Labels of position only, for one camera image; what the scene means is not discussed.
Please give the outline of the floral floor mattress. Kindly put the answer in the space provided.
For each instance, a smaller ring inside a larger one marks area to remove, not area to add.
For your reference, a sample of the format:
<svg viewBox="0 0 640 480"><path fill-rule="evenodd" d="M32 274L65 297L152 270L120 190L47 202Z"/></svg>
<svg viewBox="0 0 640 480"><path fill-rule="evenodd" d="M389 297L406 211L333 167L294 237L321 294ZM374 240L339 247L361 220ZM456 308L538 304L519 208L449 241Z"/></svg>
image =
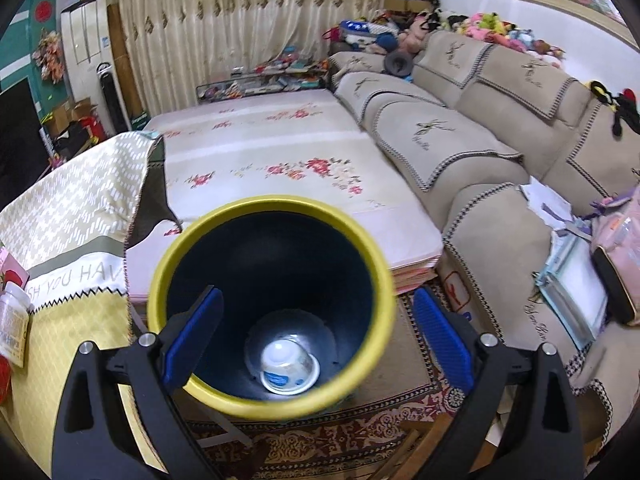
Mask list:
<svg viewBox="0 0 640 480"><path fill-rule="evenodd" d="M253 96L158 115L163 198L175 219L126 252L129 293L143 304L180 230L204 214L263 195L318 200L350 214L373 237L398 292L435 276L439 230L392 163L328 90Z"/></svg>

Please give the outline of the white yogurt cup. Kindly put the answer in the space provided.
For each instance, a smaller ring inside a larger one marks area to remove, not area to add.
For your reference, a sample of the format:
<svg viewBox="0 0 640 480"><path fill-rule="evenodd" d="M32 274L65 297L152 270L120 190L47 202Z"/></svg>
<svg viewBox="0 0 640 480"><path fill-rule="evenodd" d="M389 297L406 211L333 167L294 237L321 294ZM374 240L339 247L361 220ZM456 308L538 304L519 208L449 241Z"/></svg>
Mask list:
<svg viewBox="0 0 640 480"><path fill-rule="evenodd" d="M260 381L278 396L297 396L319 379L320 364L315 356L291 339L267 344L260 356Z"/></svg>

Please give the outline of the red snack wrapper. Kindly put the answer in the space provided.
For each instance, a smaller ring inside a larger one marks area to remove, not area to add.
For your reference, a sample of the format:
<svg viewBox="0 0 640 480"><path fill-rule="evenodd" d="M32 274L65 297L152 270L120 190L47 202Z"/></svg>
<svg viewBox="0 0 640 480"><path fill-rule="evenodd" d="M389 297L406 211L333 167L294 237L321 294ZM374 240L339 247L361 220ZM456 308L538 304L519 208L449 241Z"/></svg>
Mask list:
<svg viewBox="0 0 640 480"><path fill-rule="evenodd" d="M12 368L10 362L0 356L0 404L8 397L11 389Z"/></svg>

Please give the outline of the patterned red rug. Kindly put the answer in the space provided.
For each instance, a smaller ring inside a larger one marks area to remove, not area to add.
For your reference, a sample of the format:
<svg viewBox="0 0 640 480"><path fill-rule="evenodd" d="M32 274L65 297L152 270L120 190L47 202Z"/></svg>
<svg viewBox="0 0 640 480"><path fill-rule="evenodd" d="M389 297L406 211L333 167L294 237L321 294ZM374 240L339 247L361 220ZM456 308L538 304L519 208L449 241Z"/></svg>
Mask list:
<svg viewBox="0 0 640 480"><path fill-rule="evenodd" d="M461 390L451 387L423 338L412 294L397 298L392 339L376 369L345 400L294 422L247 422L249 439L209 446L205 455L231 479L357 479L395 452L402 422L432 422L456 414Z"/></svg>

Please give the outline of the large black television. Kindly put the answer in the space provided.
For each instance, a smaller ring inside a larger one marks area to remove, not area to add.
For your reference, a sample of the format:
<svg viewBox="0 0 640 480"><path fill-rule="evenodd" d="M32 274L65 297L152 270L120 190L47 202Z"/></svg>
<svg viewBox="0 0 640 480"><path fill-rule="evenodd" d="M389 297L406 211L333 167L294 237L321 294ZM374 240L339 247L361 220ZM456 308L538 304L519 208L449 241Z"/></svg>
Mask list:
<svg viewBox="0 0 640 480"><path fill-rule="evenodd" d="M6 208L50 167L27 79L1 92L0 208Z"/></svg>

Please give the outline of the cream curtain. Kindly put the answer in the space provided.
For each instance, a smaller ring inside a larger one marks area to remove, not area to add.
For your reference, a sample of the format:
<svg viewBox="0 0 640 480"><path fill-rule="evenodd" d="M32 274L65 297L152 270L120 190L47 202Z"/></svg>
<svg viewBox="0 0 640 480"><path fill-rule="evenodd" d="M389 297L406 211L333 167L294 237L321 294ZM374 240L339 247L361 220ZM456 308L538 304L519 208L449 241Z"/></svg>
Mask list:
<svg viewBox="0 0 640 480"><path fill-rule="evenodd" d="M134 81L151 115L196 103L195 89L289 46L321 58L321 36L381 0L111 0L119 7Z"/></svg>

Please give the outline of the black tower fan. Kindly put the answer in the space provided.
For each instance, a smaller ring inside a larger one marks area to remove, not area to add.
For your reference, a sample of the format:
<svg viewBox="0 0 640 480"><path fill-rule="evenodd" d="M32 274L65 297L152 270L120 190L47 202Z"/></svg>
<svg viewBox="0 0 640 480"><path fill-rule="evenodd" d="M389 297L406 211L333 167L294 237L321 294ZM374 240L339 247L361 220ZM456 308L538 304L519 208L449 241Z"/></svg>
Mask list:
<svg viewBox="0 0 640 480"><path fill-rule="evenodd" d="M102 96L111 118L112 125L116 133L129 130L125 113L122 111L122 103L116 88L116 81L113 76L112 64L101 62L96 66L96 76L98 76Z"/></svg>

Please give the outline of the white pill bottle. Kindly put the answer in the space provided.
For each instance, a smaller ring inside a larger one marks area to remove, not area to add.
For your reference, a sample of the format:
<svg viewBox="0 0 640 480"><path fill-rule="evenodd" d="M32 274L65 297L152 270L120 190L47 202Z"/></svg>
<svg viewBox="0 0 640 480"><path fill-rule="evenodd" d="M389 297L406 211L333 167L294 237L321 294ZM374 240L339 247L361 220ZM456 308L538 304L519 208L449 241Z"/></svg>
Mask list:
<svg viewBox="0 0 640 480"><path fill-rule="evenodd" d="M20 286L7 282L0 299L1 354L23 367L29 326L30 298Z"/></svg>

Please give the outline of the pile of plush toys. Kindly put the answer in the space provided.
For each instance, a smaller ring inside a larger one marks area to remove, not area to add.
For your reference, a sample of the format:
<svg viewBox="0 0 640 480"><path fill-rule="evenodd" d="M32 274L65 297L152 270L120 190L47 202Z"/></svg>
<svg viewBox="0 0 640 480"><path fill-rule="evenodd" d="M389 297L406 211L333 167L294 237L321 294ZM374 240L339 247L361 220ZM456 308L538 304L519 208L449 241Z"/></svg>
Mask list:
<svg viewBox="0 0 640 480"><path fill-rule="evenodd" d="M465 40L500 46L525 53L556 68L563 66L565 52L537 38L534 32L500 18L492 12L472 15L442 10L439 0L386 0L390 7L372 20L344 20L324 33L328 55L364 53L385 56L402 51L415 58L438 35L452 40L457 49Z"/></svg>

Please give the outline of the yellow patterned table cloth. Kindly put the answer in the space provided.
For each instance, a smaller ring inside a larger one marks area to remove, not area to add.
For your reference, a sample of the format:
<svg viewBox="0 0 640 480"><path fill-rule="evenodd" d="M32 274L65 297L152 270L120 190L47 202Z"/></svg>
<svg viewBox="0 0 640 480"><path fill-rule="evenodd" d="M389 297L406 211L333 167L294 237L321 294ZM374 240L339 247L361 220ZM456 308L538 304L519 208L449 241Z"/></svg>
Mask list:
<svg viewBox="0 0 640 480"><path fill-rule="evenodd" d="M1 414L28 456L51 471L56 414L78 346L127 347L132 319L125 254L166 204L164 142L126 132L35 183L1 213L1 243L27 271L23 366Z"/></svg>

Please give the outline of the pink carton box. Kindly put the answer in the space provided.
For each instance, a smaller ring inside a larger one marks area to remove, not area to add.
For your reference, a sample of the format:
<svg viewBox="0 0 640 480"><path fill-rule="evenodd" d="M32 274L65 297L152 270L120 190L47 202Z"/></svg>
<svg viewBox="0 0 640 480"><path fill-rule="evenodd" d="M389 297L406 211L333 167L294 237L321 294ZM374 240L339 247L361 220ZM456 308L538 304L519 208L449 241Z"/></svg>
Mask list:
<svg viewBox="0 0 640 480"><path fill-rule="evenodd" d="M28 280L28 273L10 252L2 246L0 248L0 288L5 289L8 283L24 288Z"/></svg>

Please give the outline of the low shelf with toys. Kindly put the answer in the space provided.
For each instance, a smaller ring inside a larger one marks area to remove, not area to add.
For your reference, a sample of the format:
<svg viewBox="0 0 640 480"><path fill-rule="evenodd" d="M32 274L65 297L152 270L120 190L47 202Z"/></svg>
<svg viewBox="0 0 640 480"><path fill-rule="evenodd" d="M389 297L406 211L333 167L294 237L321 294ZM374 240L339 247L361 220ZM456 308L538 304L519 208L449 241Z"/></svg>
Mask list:
<svg viewBox="0 0 640 480"><path fill-rule="evenodd" d="M249 96L264 96L281 92L322 89L326 86L329 61L303 58L285 52L248 72L235 68L226 79L217 78L195 89L198 104L209 104Z"/></svg>

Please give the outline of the papers and bags on sofa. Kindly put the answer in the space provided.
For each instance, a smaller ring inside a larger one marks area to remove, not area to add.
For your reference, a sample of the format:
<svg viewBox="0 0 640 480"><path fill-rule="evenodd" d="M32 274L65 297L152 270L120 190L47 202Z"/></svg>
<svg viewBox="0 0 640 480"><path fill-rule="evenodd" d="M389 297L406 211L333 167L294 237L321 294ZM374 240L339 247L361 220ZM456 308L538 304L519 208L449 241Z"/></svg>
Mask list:
<svg viewBox="0 0 640 480"><path fill-rule="evenodd" d="M527 206L552 229L535 286L578 349L596 341L608 318L639 324L639 189L591 204L579 218L538 180L521 187Z"/></svg>

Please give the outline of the beige sofa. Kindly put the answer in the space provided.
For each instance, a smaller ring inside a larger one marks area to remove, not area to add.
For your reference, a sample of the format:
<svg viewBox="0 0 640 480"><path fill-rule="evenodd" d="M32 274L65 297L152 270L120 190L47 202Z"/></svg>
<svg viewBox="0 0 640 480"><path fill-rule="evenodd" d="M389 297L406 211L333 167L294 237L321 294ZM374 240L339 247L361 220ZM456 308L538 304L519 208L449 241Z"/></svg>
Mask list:
<svg viewBox="0 0 640 480"><path fill-rule="evenodd" d="M336 96L396 166L442 233L450 308L505 344L559 350L588 440L608 441L639 395L639 333L605 323L578 349L535 278L551 229L527 206L531 178L583 217L639 181L639 138L578 80L510 49L438 35L409 79L373 54L330 59Z"/></svg>

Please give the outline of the yellow black trash bin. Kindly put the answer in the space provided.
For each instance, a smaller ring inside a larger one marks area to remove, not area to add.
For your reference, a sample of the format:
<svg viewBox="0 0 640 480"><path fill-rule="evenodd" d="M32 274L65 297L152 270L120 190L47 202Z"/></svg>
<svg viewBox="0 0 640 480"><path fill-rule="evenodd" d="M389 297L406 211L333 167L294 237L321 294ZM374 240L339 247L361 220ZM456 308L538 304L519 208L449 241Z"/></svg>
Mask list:
<svg viewBox="0 0 640 480"><path fill-rule="evenodd" d="M148 322L160 342L169 319L189 310L207 286L222 292L224 315L179 389L255 422L333 408L378 365L395 324L382 252L352 217L316 200L238 200L186 228L150 286ZM279 339L296 341L320 364L317 382L297 396L278 396L260 381L262 350Z"/></svg>

